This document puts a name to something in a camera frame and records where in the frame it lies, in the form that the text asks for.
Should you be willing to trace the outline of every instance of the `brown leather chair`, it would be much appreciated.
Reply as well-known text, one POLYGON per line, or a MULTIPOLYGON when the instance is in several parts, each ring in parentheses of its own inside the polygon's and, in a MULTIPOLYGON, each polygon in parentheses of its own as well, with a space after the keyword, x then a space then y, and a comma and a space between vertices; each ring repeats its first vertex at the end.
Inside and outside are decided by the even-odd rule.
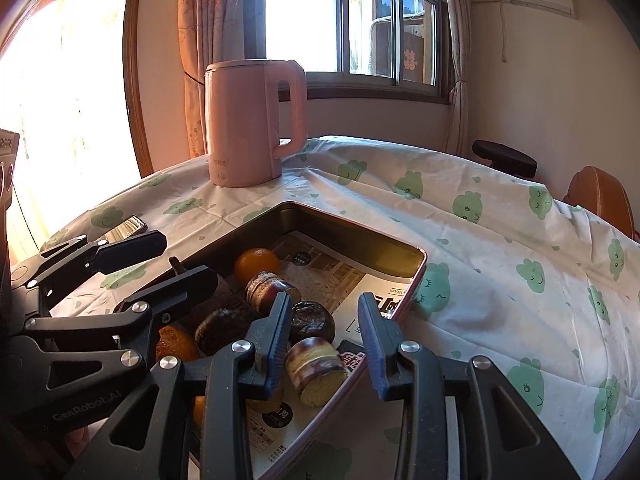
POLYGON ((572 178, 562 201, 588 209, 634 239, 634 215, 625 188, 606 171, 594 166, 582 168, 572 178))

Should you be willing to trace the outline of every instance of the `smartphone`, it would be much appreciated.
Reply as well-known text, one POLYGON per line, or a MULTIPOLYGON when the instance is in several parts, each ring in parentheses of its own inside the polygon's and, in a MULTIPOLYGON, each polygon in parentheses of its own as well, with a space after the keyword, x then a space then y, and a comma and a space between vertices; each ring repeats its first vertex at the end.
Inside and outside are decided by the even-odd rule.
POLYGON ((107 240, 109 243, 119 242, 130 236, 139 235, 146 231, 146 224, 133 215, 116 225, 111 231, 107 231, 98 240, 107 240))

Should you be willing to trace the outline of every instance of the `window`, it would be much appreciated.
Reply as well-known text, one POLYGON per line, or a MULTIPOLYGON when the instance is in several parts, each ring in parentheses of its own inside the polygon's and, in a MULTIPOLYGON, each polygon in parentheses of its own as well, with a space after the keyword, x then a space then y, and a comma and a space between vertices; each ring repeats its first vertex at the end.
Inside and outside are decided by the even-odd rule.
POLYGON ((124 96, 124 8, 55 0, 0 59, 0 128, 20 133, 8 210, 18 261, 140 179, 124 96))
POLYGON ((337 89, 439 100, 448 90, 442 0, 264 0, 263 6, 264 28, 255 28, 264 40, 249 37, 248 56, 295 59, 307 72, 310 97, 333 96, 313 89, 337 89))

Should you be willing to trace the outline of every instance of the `kettle handle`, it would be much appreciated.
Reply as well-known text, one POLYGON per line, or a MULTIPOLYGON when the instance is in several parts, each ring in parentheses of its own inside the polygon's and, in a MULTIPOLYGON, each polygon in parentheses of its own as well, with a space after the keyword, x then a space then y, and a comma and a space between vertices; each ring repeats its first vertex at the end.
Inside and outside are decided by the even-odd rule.
POLYGON ((273 158, 283 158, 299 152, 306 143, 306 73, 293 60, 268 61, 265 66, 266 86, 278 87, 278 81, 289 83, 291 94, 291 140, 276 146, 273 158))

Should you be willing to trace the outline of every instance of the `window sill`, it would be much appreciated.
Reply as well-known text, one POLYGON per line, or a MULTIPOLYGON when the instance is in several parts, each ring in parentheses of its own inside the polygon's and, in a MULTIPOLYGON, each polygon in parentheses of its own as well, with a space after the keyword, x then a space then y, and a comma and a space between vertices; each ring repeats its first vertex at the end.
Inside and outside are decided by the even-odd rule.
MULTIPOLYGON (((330 85, 322 86, 308 85, 306 88, 307 99, 337 99, 337 98, 355 98, 355 99, 398 99, 402 101, 419 101, 423 103, 436 103, 440 105, 448 105, 449 100, 435 94, 425 94, 405 88, 388 87, 362 87, 362 86, 345 86, 330 85)), ((278 100, 280 102, 290 101, 288 88, 281 88, 278 92, 278 100)))

